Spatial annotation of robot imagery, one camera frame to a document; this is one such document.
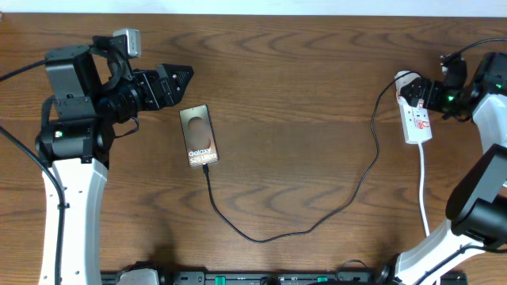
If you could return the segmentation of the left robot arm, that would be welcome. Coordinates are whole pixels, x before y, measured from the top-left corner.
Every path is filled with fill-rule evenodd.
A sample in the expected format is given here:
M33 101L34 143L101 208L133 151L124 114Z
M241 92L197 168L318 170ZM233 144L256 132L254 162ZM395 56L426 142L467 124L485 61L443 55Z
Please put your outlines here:
M46 194L41 284L99 284L100 214L115 124L177 105L190 66L132 69L120 47L76 45L50 51L54 95L43 106L36 151Z

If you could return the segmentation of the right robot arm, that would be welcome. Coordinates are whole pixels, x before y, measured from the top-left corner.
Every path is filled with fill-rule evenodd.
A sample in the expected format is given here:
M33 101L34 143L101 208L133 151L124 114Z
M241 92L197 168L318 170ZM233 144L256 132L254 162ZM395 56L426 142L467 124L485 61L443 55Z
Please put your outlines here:
M506 55L486 53L473 78L460 53L443 59L439 82L404 70L395 76L398 101L439 112L445 119L471 120L478 128L482 157L449 197L445 220L419 245L400 253L387 284L433 284L465 260L505 253Z

